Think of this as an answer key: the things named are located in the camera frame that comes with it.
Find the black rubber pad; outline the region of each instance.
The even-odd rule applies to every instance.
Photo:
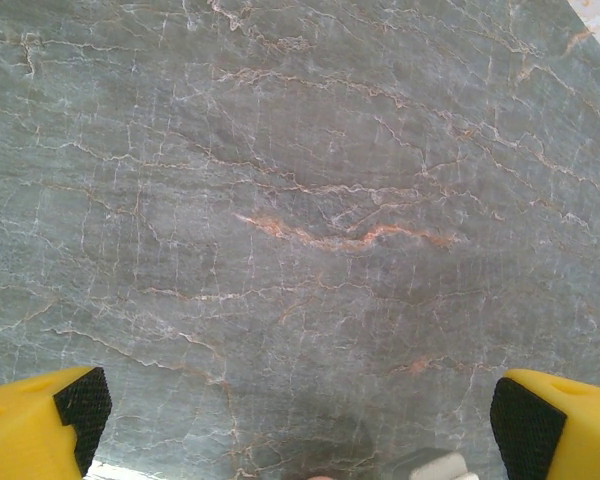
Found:
[[[545,480],[567,415],[510,378],[491,403],[491,427],[509,480]]]
[[[111,413],[111,396],[104,370],[96,367],[53,396],[63,425],[73,425],[76,463],[84,477],[93,462],[102,431]]]

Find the gray marble surface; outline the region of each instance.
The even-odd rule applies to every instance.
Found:
[[[0,383],[105,367],[98,459],[502,478],[600,384],[600,47],[566,0],[0,0]]]

